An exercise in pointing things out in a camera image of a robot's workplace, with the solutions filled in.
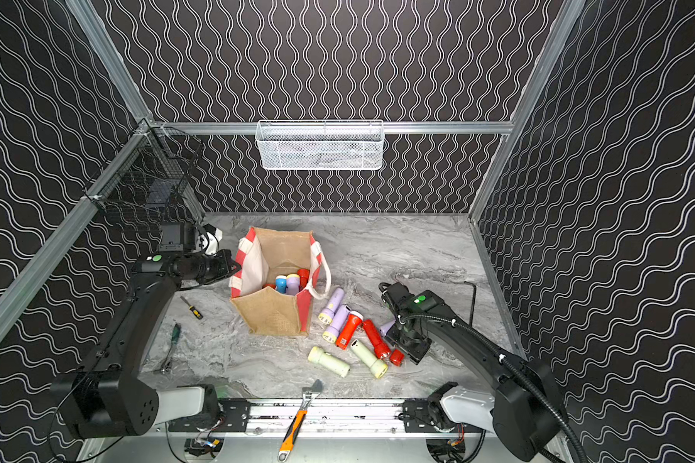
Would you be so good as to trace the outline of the red jute Christmas tote bag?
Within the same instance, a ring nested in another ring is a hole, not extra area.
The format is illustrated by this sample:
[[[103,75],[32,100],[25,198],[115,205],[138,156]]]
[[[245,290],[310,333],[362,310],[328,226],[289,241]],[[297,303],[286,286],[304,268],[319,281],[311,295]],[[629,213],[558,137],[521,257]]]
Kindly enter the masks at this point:
[[[241,270],[230,278],[231,303],[253,335],[306,337],[313,303],[333,278],[321,244],[305,231],[252,227],[238,244]]]

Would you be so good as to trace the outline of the red flashlight top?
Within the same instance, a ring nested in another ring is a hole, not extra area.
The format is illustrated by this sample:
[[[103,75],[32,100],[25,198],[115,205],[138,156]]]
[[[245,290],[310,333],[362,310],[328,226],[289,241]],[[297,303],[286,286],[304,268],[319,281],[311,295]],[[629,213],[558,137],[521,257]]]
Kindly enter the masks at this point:
[[[297,270],[297,275],[299,277],[299,287],[301,291],[304,291],[309,283],[311,272],[306,268],[301,268]]]

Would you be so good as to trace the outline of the blue white flashlight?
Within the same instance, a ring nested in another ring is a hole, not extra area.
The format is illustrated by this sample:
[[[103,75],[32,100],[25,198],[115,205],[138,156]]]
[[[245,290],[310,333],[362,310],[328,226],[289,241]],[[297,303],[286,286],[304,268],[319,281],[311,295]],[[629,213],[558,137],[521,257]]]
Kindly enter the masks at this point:
[[[275,279],[275,289],[279,293],[285,294],[287,292],[287,276],[278,275]]]

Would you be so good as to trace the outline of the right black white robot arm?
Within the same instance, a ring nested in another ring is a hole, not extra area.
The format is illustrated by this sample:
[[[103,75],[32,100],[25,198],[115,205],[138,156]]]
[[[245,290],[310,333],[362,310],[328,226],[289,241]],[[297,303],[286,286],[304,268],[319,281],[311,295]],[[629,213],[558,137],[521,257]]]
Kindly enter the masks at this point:
[[[537,455],[550,458],[548,443],[563,433],[577,461],[587,461],[548,364],[500,347],[432,291],[413,294],[401,283],[382,283],[379,290],[395,320],[387,334],[391,345],[418,364],[434,343],[440,343],[491,389],[490,399],[482,399],[453,382],[445,384],[428,399],[435,426],[470,424],[491,431],[522,461]]]

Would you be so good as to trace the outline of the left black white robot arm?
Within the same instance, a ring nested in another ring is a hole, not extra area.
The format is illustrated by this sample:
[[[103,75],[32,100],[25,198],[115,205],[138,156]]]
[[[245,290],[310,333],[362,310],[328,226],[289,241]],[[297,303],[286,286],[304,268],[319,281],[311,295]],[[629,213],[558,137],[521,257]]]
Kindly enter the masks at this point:
[[[164,422],[215,424],[221,416],[210,385],[159,392],[138,377],[170,303],[186,281],[208,286],[241,269],[206,224],[163,224],[156,251],[133,264],[127,294],[98,344],[50,387],[75,439],[139,436]]]

